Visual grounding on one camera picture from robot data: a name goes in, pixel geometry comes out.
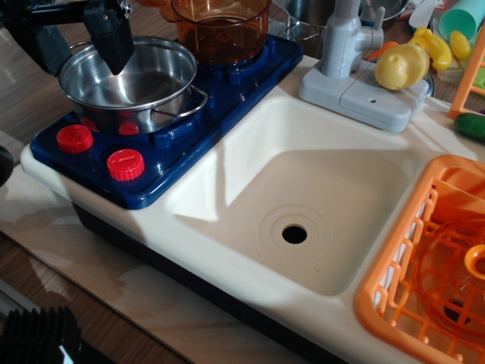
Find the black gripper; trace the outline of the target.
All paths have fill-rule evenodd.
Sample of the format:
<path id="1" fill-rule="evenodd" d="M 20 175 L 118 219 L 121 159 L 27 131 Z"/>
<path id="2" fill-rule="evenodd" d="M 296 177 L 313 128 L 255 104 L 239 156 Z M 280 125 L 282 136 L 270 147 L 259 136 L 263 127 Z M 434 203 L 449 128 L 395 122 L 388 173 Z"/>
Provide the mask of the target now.
<path id="1" fill-rule="evenodd" d="M 14 41 L 46 73 L 58 76 L 71 56 L 55 25 L 84 22 L 92 44 L 113 75 L 134 53 L 128 1 L 1 1 L 1 22 Z"/>

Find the black ribbed robot base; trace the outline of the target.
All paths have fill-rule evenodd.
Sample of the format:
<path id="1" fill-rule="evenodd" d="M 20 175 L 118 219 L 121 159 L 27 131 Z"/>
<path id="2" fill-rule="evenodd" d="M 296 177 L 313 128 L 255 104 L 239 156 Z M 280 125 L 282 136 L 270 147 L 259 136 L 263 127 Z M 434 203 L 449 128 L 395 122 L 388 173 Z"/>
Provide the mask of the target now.
<path id="1" fill-rule="evenodd" d="M 2 363 L 112 363 L 83 339 L 67 307 L 15 310 L 1 334 Z"/>

